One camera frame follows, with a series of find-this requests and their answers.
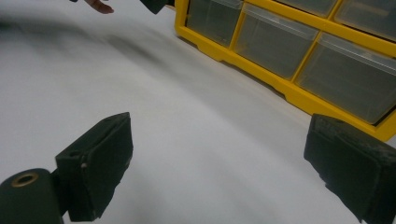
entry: black object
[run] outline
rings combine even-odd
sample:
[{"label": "black object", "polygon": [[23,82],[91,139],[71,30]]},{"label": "black object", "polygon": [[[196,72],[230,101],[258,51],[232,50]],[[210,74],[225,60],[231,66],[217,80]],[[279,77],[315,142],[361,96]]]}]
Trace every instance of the black object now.
[{"label": "black object", "polygon": [[94,221],[110,203],[133,153],[129,113],[101,120],[56,156],[52,174],[33,169],[0,186],[0,223]]},{"label": "black object", "polygon": [[396,149],[322,115],[311,119],[304,158],[361,222],[391,224],[396,215]]},{"label": "black object", "polygon": [[175,6],[175,0],[140,0],[146,8],[154,13],[157,14],[158,12],[163,9],[164,6]]}]

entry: white floor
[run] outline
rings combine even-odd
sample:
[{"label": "white floor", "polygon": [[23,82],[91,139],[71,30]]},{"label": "white floor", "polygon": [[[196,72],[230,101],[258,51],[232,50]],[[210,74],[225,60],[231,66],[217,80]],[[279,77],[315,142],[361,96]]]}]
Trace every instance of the white floor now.
[{"label": "white floor", "polygon": [[0,181],[129,111],[132,166],[97,224],[359,223],[303,158],[308,115],[177,38],[174,11],[109,4],[0,2]]}]

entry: yellow frame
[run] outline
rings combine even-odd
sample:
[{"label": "yellow frame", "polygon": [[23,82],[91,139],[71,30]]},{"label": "yellow frame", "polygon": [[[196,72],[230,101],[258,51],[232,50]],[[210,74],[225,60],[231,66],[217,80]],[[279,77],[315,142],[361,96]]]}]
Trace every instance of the yellow frame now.
[{"label": "yellow frame", "polygon": [[[320,18],[272,0],[245,0],[245,3],[250,3],[252,5],[268,9],[284,17],[288,17],[292,20],[315,27],[321,32],[340,36],[358,45],[364,46],[367,49],[371,49],[388,55],[389,57],[396,58],[395,43],[388,42],[372,35],[361,33],[332,21],[335,11],[341,5],[342,0],[337,1],[328,18]],[[263,82],[274,87],[277,91],[283,93],[289,103],[299,107],[310,115],[317,113],[341,119],[381,141],[388,141],[393,135],[396,134],[396,110],[392,111],[391,114],[389,114],[379,124],[374,126],[354,117],[353,115],[334,105],[327,103],[326,101],[318,98],[308,91],[301,89],[293,83],[310,52],[312,52],[313,47],[316,45],[316,40],[314,41],[314,44],[311,46],[311,49],[308,51],[307,55],[305,55],[305,58],[294,74],[293,79],[286,80],[239,56],[233,51],[236,37],[239,35],[242,22],[245,18],[244,13],[241,13],[238,23],[236,24],[230,47],[225,48],[186,27],[185,23],[188,16],[188,8],[189,0],[176,0],[177,14],[175,19],[175,30],[178,35],[195,44],[198,50],[200,50],[202,53],[208,55],[216,61],[224,61],[245,70],[254,77],[257,77]]]}]

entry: hand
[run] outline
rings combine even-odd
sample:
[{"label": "hand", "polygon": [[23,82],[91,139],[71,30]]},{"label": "hand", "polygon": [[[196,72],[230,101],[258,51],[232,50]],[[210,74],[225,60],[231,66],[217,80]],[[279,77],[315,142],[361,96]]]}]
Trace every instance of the hand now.
[{"label": "hand", "polygon": [[100,13],[109,14],[114,12],[113,8],[104,4],[101,0],[85,0],[85,2]]}]

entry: yellow storage drawer cabinet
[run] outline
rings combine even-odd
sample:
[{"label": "yellow storage drawer cabinet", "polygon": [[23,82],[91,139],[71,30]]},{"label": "yellow storage drawer cabinet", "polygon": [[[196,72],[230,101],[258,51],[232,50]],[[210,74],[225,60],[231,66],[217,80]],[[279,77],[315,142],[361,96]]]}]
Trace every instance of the yellow storage drawer cabinet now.
[{"label": "yellow storage drawer cabinet", "polygon": [[[396,0],[386,2],[176,0],[175,29],[306,113],[341,119],[387,141],[396,134]],[[221,10],[232,13],[216,15]],[[373,26],[362,19],[367,10],[383,22],[380,30],[367,28]]]}]

